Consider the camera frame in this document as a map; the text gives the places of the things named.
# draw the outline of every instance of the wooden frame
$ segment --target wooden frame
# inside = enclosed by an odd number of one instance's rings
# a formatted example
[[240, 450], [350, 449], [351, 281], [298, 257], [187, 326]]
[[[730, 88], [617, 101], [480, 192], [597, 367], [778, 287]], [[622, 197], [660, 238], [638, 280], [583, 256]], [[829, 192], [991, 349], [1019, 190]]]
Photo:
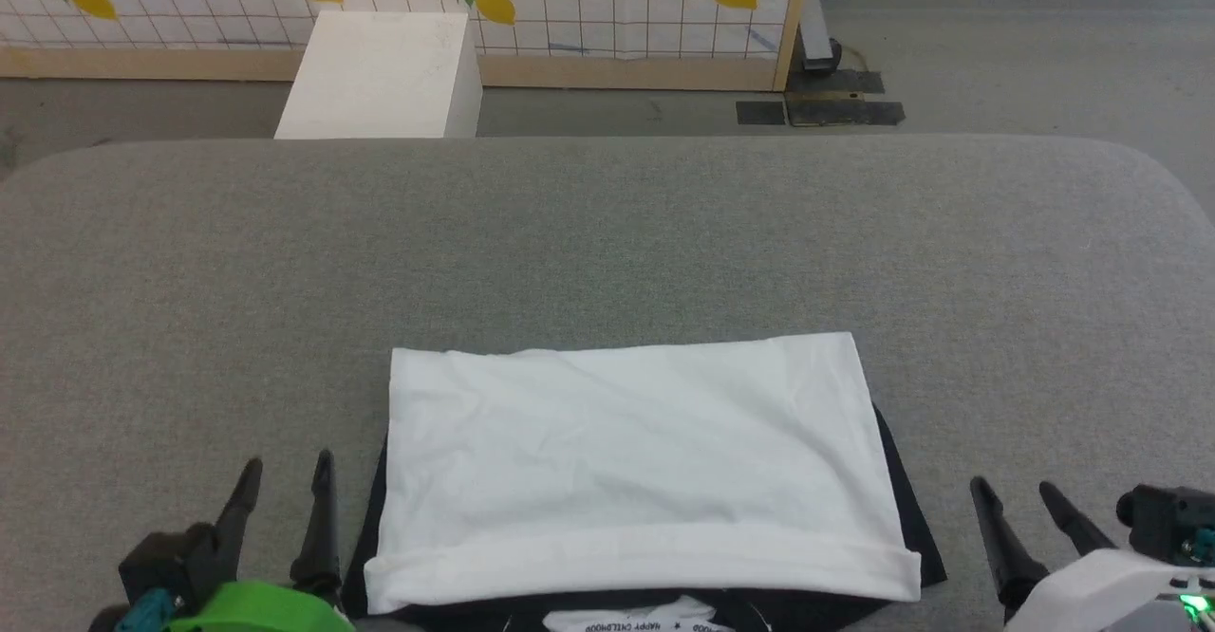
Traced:
[[[776, 60], [481, 56], [485, 86], [784, 91], [804, 0], [789, 0]], [[0, 49], [0, 77], [292, 81], [303, 51]]]

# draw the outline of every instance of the white box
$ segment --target white box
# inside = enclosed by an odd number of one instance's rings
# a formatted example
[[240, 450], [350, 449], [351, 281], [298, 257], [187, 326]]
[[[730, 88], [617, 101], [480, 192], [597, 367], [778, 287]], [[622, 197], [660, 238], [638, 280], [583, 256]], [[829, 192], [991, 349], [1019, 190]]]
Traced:
[[322, 11], [275, 139], [476, 136], [468, 15]]

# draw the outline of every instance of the white fabric hem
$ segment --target white fabric hem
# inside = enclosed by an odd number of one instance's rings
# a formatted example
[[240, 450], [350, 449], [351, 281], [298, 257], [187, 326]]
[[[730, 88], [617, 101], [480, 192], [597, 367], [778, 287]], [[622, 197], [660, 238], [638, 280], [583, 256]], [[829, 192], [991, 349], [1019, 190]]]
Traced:
[[753, 587], [920, 600], [920, 554], [764, 525], [642, 525], [382, 554], [372, 614], [550, 592]]

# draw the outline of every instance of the gray floor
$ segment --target gray floor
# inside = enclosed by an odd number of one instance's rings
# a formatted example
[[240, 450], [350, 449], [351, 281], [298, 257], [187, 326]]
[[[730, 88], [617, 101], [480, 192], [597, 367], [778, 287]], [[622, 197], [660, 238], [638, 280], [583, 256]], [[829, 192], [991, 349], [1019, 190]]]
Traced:
[[[487, 90], [485, 136], [819, 136], [853, 131], [1086, 136], [1141, 148], [1215, 214], [1215, 11], [829, 6], [849, 67], [881, 70], [895, 129], [739, 126], [763, 95]], [[264, 137], [286, 84], [0, 80], [0, 177], [111, 141]]]

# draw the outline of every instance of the gray fabric surface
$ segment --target gray fabric surface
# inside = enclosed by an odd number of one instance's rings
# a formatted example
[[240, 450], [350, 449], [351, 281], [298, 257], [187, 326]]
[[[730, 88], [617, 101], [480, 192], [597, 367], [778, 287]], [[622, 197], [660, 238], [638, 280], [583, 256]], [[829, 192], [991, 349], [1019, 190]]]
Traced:
[[1000, 627], [967, 480], [1070, 558], [1055, 480], [1120, 537], [1209, 485], [1215, 230], [1157, 163], [979, 136], [128, 145], [0, 187], [0, 628], [81, 630], [145, 534], [214, 519], [286, 580], [315, 455], [352, 548], [389, 349], [852, 331], [951, 580], [859, 630]]

